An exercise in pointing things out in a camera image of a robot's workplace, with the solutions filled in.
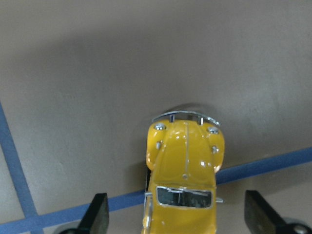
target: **blue painted line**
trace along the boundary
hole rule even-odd
[[[307,162],[312,162],[312,148],[226,168],[216,174],[216,180],[217,184],[224,184]],[[143,201],[144,191],[113,197],[109,199],[109,211],[112,212],[139,205]],[[0,225],[0,233],[18,234],[79,220],[85,214],[88,206],[89,204],[81,205],[50,214],[27,217],[23,220],[2,224]]]
[[[15,144],[6,121],[2,105],[0,103],[0,145],[7,163],[20,206],[25,218],[37,216],[34,201],[20,164],[20,159],[15,148]],[[31,234],[43,234],[42,230],[31,232]]]
[[[144,201],[144,190],[116,196],[108,199],[109,211],[116,211],[127,207],[142,204]],[[0,225],[0,233],[19,234],[30,230],[40,230],[45,227],[55,226],[67,222],[82,219],[89,204],[57,211],[49,214],[29,217]]]
[[[220,170],[216,174],[216,182],[229,183],[311,161],[312,148],[307,148]]]

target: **car windshield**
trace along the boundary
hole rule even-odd
[[[163,205],[208,208],[212,194],[210,191],[157,187],[157,197]]]

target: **volkswagen beetle model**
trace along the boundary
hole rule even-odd
[[[214,234],[224,137],[215,119],[173,111],[148,130],[142,234]]]

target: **yellow toy car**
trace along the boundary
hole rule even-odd
[[[192,111],[153,119],[142,234],[214,234],[216,182],[224,156],[219,122]]]

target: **car hood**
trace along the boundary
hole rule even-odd
[[[214,157],[206,133],[193,121],[171,124],[157,155],[155,182],[215,186]]]

